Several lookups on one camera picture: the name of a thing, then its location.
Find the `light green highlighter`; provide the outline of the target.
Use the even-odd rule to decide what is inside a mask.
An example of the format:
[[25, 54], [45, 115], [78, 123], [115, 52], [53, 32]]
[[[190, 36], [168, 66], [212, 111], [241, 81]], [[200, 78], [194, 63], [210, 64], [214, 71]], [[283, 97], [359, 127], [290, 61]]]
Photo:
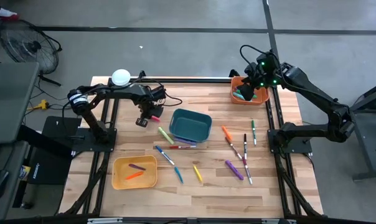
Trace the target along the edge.
[[174, 144], [174, 141], [169, 137], [169, 135], [162, 129], [162, 127], [158, 127], [158, 131], [163, 135], [163, 137], [170, 143]]

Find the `lavender highlighter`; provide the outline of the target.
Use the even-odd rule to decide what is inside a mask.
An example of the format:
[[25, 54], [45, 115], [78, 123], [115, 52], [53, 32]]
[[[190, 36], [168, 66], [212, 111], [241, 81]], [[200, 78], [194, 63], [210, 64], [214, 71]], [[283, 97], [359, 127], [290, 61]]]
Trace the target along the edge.
[[178, 137], [175, 137], [175, 136], [174, 136], [174, 140], [177, 141], [177, 142], [183, 142], [183, 143], [190, 144], [190, 145], [196, 145], [197, 144], [195, 141], [182, 139], [182, 138], [178, 138]]

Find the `brown dry-erase marker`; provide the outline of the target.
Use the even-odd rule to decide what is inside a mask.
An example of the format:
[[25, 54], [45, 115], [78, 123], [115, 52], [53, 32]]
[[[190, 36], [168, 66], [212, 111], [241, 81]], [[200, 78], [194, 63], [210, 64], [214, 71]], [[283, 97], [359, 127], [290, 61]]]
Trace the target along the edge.
[[226, 142], [228, 143], [228, 145], [231, 147], [232, 151], [235, 153], [235, 155], [240, 159], [242, 160], [242, 156], [241, 154], [237, 151], [237, 149], [235, 148], [235, 146], [232, 144], [231, 140], [229, 140], [228, 137], [225, 137], [225, 140]]

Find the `yellow highlighter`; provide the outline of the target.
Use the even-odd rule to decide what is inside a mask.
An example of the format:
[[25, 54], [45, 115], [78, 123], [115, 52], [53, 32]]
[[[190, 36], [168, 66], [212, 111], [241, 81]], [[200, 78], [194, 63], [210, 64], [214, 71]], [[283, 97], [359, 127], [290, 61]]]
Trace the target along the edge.
[[203, 182], [203, 178], [202, 178], [202, 176], [201, 176], [201, 174], [200, 174], [198, 168], [197, 168], [195, 165], [193, 165], [193, 169], [194, 169], [194, 172], [195, 172], [195, 174], [196, 174], [196, 176], [197, 176], [199, 182], [202, 183], [202, 182]]

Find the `magenta dry-erase marker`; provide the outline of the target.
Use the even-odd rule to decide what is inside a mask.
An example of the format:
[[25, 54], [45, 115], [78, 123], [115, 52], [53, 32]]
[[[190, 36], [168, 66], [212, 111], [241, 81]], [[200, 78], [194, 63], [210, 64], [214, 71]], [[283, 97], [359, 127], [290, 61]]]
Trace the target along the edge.
[[243, 165], [244, 165], [244, 168], [245, 168], [245, 172], [246, 172], [247, 177], [248, 177], [248, 181], [249, 181], [250, 185], [252, 185], [253, 181], [252, 181], [251, 174], [250, 174], [250, 171], [249, 171], [249, 168], [248, 168], [248, 164], [247, 164], [247, 160], [245, 159], [245, 157], [242, 158], [242, 162], [243, 162]]

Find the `purple highlighter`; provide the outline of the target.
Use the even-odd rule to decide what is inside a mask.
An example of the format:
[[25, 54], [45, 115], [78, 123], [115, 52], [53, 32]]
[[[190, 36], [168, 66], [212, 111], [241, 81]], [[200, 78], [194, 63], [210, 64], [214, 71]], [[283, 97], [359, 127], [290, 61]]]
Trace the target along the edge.
[[234, 175], [239, 179], [239, 180], [244, 180], [244, 177], [242, 174], [238, 171], [238, 169], [231, 163], [230, 160], [225, 161], [226, 166], [234, 173]]

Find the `orange plastic bin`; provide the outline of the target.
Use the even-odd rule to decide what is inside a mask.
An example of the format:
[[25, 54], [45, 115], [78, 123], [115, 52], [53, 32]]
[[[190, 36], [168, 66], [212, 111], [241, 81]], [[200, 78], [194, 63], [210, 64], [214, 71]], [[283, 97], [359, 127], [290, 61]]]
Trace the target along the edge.
[[265, 103], [269, 100], [269, 93], [266, 88], [259, 88], [254, 89], [254, 94], [257, 96], [256, 99], [252, 99], [251, 101], [244, 101], [241, 100], [235, 96], [232, 95], [233, 92], [235, 92], [237, 89], [237, 86], [240, 86], [243, 84], [242, 82], [243, 77], [233, 77], [231, 80], [231, 89], [230, 89], [230, 99], [232, 103], [239, 104], [239, 105], [260, 105]]

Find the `blue dry-erase marker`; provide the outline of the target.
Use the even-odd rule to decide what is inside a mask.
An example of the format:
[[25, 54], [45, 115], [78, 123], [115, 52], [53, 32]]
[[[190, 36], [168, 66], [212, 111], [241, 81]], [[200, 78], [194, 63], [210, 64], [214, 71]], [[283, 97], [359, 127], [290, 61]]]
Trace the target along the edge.
[[175, 165], [175, 163], [172, 161], [172, 159], [161, 149], [160, 146], [155, 146], [155, 148], [166, 158], [166, 160], [171, 164]]

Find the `white dome lamp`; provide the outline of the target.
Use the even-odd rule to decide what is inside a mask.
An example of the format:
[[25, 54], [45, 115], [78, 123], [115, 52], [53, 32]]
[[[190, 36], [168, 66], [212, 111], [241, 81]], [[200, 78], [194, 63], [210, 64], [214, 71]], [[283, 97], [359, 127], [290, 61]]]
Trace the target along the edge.
[[111, 76], [111, 81], [116, 86], [126, 86], [129, 84], [130, 79], [131, 74], [125, 69], [118, 69]]

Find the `yellow plastic bin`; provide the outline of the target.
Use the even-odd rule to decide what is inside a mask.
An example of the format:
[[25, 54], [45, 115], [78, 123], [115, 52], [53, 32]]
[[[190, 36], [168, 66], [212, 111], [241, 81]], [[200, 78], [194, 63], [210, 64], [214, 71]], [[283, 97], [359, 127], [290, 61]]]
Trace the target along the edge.
[[[146, 168], [138, 170], [129, 167], [128, 164], [136, 164]], [[134, 173], [144, 171], [144, 174], [130, 180], [125, 178]], [[115, 190], [141, 189], [154, 187], [157, 183], [157, 160], [154, 156], [119, 157], [113, 163], [111, 184]]]

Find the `yellow power plug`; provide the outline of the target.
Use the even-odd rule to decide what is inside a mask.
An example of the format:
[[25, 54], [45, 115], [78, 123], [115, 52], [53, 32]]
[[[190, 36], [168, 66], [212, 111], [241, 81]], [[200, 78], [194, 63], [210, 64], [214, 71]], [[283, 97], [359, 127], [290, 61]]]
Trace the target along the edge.
[[47, 110], [49, 108], [49, 102], [47, 100], [41, 100], [37, 106], [32, 106], [26, 109], [26, 113], [30, 113], [35, 110]]

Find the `grey metal stand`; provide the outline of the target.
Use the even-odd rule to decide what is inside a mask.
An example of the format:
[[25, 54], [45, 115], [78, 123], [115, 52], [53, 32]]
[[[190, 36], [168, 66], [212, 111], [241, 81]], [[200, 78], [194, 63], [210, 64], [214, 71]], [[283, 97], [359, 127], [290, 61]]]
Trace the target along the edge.
[[376, 86], [360, 95], [350, 109], [354, 113], [355, 135], [368, 168], [367, 172], [353, 175], [352, 179], [376, 178]]

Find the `yellow labelled item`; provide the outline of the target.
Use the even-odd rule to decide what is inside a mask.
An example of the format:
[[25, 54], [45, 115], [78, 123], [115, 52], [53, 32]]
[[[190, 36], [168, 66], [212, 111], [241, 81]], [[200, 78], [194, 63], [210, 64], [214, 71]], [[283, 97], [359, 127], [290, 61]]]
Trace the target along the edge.
[[21, 181], [26, 181], [28, 179], [31, 168], [29, 166], [21, 166], [19, 172], [19, 179]]

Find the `black aluminium table frame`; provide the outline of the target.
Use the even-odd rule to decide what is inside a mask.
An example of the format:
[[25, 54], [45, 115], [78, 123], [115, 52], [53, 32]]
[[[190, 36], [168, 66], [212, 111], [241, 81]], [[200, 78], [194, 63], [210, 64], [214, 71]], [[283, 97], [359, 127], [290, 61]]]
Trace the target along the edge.
[[[274, 104], [238, 105], [230, 101], [230, 79], [221, 82], [189, 78], [156, 77], [153, 85], [163, 83], [171, 99], [160, 122], [146, 128], [136, 125], [138, 109], [130, 101], [100, 103], [94, 109], [117, 129], [116, 146], [108, 156], [110, 163], [119, 157], [154, 156], [157, 160], [157, 183], [154, 187], [115, 190], [112, 170], [93, 189], [89, 207], [102, 217], [121, 217], [124, 222], [142, 220], [148, 223], [176, 221], [180, 223], [261, 223], [262, 219], [282, 218], [283, 208], [275, 158], [269, 150], [267, 130], [274, 118]], [[212, 118], [208, 140], [192, 149], [168, 149], [169, 143], [158, 131], [168, 129], [173, 112], [181, 108], [207, 114]], [[257, 145], [253, 143], [251, 121], [255, 121]], [[221, 126], [232, 135], [232, 144], [243, 154], [243, 135], [247, 134], [247, 164], [253, 184], [250, 185], [242, 160], [225, 140]], [[161, 149], [178, 167], [184, 183], [180, 183], [174, 166], [155, 148]], [[244, 177], [239, 180], [226, 166], [230, 160]], [[195, 165], [203, 182], [199, 182]]]

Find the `silver frame bracket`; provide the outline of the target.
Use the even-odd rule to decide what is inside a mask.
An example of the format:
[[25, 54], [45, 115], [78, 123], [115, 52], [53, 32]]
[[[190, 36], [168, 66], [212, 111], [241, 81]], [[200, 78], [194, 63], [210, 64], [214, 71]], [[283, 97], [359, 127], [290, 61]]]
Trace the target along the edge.
[[87, 224], [123, 224], [123, 218], [89, 218]]
[[267, 218], [262, 219], [261, 224], [297, 224], [297, 221], [284, 218]]

